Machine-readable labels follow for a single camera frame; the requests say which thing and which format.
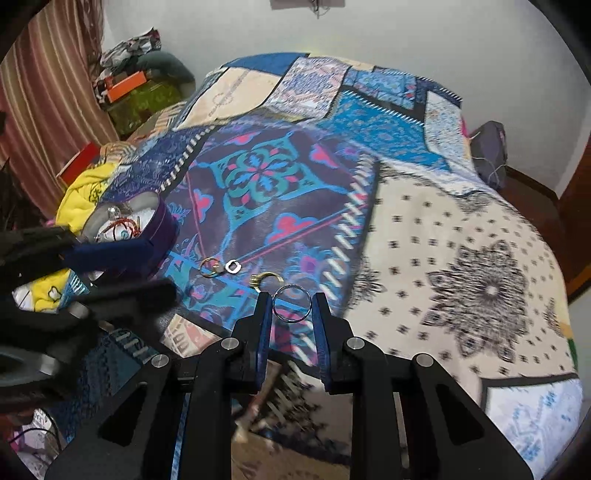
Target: bed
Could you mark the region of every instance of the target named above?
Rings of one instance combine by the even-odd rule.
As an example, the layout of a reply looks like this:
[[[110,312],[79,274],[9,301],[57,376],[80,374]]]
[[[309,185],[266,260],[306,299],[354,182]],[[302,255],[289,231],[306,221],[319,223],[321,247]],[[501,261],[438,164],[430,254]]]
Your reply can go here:
[[[476,174],[461,101],[391,68],[244,57],[137,135],[101,201],[152,190],[177,219],[158,276],[184,296],[159,328],[180,355],[229,336],[254,310],[250,276],[275,272],[324,292],[385,352],[434,356],[540,479],[582,403],[564,281],[540,234]],[[204,278],[206,257],[242,269]],[[262,289],[277,288],[270,279]],[[289,315],[305,298],[282,305]],[[348,478],[350,399],[323,392],[311,322],[276,319],[271,349],[267,394],[235,400],[233,478]],[[116,331],[90,355],[125,365],[112,393],[151,354]],[[88,381],[83,401],[55,409],[68,438],[100,403]]]

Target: black cable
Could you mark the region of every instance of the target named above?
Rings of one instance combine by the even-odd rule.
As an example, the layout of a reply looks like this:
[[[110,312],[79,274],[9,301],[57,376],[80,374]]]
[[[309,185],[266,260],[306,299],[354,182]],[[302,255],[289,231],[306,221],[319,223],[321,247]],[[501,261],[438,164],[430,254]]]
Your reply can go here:
[[[41,410],[45,416],[49,419],[51,426],[53,427],[53,429],[56,431],[56,439],[57,439],[57,450],[58,452],[61,453],[62,448],[61,448],[61,443],[60,443],[60,430],[57,428],[57,423],[56,421],[53,419],[53,417],[51,415],[49,415],[49,412],[44,409],[44,408],[39,408],[39,410]]]
[[[27,430],[23,430],[21,433],[19,433],[17,436],[15,436],[14,438],[10,439],[8,441],[9,444],[16,442],[20,437],[22,437],[23,435],[25,435],[27,432],[33,432],[34,430],[40,430],[42,432],[47,432],[47,433],[51,433],[57,440],[57,444],[60,445],[60,439],[57,437],[57,435],[55,433],[53,433],[51,430],[47,430],[47,429],[42,429],[39,427],[34,427],[32,429],[27,429]]]

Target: curtain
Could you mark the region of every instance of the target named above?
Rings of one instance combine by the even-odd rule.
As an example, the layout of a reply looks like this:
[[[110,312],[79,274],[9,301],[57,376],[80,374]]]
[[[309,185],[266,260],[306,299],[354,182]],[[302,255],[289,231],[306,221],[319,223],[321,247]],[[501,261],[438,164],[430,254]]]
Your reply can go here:
[[[53,0],[0,64],[0,158],[47,218],[63,197],[62,167],[89,142],[118,140],[90,79],[101,36],[102,0]]]

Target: yellow cloth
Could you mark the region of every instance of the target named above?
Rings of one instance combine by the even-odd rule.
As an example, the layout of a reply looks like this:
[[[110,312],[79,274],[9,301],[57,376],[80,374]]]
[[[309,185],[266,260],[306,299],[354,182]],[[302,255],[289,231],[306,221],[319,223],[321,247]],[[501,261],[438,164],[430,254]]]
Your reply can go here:
[[[57,209],[56,225],[67,225],[78,235],[108,187],[109,178],[116,166],[117,162],[108,161],[82,172],[66,190]],[[69,274],[70,270],[60,270],[31,284],[31,298],[36,312],[57,308]]]

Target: pink line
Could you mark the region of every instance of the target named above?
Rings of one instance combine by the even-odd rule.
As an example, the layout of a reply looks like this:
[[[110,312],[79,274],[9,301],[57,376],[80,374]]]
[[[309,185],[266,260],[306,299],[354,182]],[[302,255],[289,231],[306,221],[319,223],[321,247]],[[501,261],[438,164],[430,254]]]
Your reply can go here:
[[[197,204],[195,203],[195,197],[193,195],[193,187],[191,187],[191,180],[189,179],[189,172],[185,174],[187,176],[187,186],[189,187],[189,198],[191,198],[191,204],[193,205],[193,218],[195,219],[195,226],[197,227],[197,235],[199,236],[199,250],[201,250],[202,258],[205,258],[205,251],[203,250],[203,244],[201,242],[201,229],[199,228],[199,215],[197,213]]]
[[[326,225],[330,225],[331,223],[336,223],[336,222],[338,222],[338,221],[339,221],[339,218],[340,218],[340,215],[339,215],[339,216],[336,216],[335,218],[333,218],[333,219],[331,219],[331,220],[328,220],[328,221],[326,221],[326,222],[320,223],[320,224],[318,224],[318,225],[316,225],[316,226],[314,226],[314,227],[312,227],[312,228],[310,228],[310,229],[308,229],[308,230],[305,230],[305,231],[303,231],[302,233],[300,233],[299,235],[296,235],[296,236],[290,236],[290,237],[289,237],[289,240],[290,240],[290,241],[297,240],[298,238],[301,238],[301,237],[303,237],[304,235],[308,235],[308,233],[312,233],[312,232],[314,232],[315,230],[318,230],[319,228],[322,228],[322,227],[324,227],[324,226],[326,226]],[[256,254],[256,255],[254,255],[253,257],[241,259],[241,263],[243,263],[243,264],[244,264],[244,263],[246,263],[246,262],[250,262],[251,260],[254,260],[255,258],[258,258],[258,257],[260,257],[261,255],[265,255],[265,254],[267,254],[267,253],[269,253],[269,252],[272,252],[273,250],[276,250],[276,249],[278,249],[279,247],[283,247],[283,245],[285,245],[286,243],[287,243],[287,241],[281,242],[280,244],[278,244],[278,245],[275,245],[275,246],[274,246],[274,247],[272,247],[272,248],[266,249],[266,250],[264,250],[264,251],[262,251],[262,252],[260,252],[260,253],[258,253],[258,254]]]

